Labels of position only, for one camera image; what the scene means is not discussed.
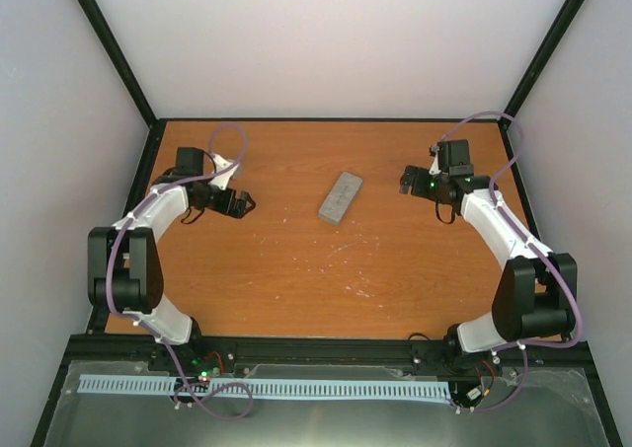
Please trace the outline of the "grey glasses case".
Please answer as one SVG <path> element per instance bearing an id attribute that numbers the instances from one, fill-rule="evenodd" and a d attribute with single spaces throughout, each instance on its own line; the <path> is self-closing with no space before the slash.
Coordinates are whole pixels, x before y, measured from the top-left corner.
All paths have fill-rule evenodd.
<path id="1" fill-rule="evenodd" d="M 318 217 L 340 225 L 363 185 L 363 178 L 342 172 L 318 210 Z"/>

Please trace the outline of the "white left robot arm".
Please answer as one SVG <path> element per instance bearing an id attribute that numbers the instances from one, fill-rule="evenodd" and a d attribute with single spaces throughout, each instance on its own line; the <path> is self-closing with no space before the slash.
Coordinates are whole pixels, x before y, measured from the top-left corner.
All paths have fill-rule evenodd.
<path id="1" fill-rule="evenodd" d="M 121 220 L 88 235 L 88 298 L 96 308 L 145 328 L 184 370 L 205 359 L 197 321 L 165 294 L 157 243 L 177 219 L 206 210 L 241 219 L 256 207 L 246 191 L 229 186 L 241 160 L 195 147 L 177 150 L 176 164 L 151 185 L 147 195 Z"/>

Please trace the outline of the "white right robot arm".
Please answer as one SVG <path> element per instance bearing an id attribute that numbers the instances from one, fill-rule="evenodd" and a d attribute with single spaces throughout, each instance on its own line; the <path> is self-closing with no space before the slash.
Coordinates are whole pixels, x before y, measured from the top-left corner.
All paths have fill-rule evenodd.
<path id="1" fill-rule="evenodd" d="M 582 328 L 574 258 L 555 253 L 519 221 L 496 178 L 475 173 L 467 141 L 439 141 L 430 154 L 429 168 L 405 168 L 401 193 L 449 207 L 445 222 L 462 218 L 470 224 L 502 271 L 490 311 L 448 329 L 452 354 L 574 345 Z"/>

